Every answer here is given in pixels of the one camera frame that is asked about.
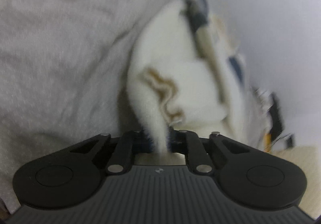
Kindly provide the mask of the white and navy knit sweater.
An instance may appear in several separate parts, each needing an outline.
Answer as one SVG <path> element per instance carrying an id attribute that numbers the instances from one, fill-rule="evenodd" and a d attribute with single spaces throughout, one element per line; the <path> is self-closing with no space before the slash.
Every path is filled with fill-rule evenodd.
<path id="1" fill-rule="evenodd" d="M 250 84 L 207 0 L 173 0 L 152 18 L 133 49 L 127 94 L 157 154 L 169 152 L 171 129 L 220 132 L 264 150 L 272 126 L 269 93 Z"/>

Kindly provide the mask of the black charger plug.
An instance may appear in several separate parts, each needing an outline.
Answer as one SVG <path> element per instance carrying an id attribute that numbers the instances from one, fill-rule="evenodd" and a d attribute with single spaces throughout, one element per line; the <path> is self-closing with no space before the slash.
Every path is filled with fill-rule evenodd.
<path id="1" fill-rule="evenodd" d="M 289 134 L 286 138 L 286 149 L 291 149 L 296 146 L 295 134 Z"/>

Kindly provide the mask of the black crumpled garment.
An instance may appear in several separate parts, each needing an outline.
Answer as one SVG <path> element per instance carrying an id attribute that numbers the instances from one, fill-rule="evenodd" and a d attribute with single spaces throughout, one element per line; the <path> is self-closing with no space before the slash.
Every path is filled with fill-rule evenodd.
<path id="1" fill-rule="evenodd" d="M 279 99 L 275 92 L 271 93 L 272 106 L 269 109 L 269 114 L 272 120 L 272 127 L 270 130 L 271 140 L 276 140 L 284 130 L 283 118 L 281 115 Z"/>

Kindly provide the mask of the cream textured pillow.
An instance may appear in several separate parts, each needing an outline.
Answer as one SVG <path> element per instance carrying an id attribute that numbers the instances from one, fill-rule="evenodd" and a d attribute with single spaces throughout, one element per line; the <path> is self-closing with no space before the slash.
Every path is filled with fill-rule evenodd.
<path id="1" fill-rule="evenodd" d="M 298 191 L 303 191 L 299 208 L 313 219 L 320 217 L 320 162 L 316 146 L 296 146 L 273 151 L 272 154 L 292 163 L 298 168 L 293 174 L 293 182 L 302 182 Z"/>

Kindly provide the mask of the grey patterned bed cover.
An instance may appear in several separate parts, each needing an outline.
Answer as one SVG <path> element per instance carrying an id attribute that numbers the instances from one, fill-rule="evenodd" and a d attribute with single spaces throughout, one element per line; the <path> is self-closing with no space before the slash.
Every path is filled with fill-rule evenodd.
<path id="1" fill-rule="evenodd" d="M 131 50 L 171 0 L 1 0 L 1 209 L 20 204 L 23 164 L 137 126 L 125 93 Z"/>

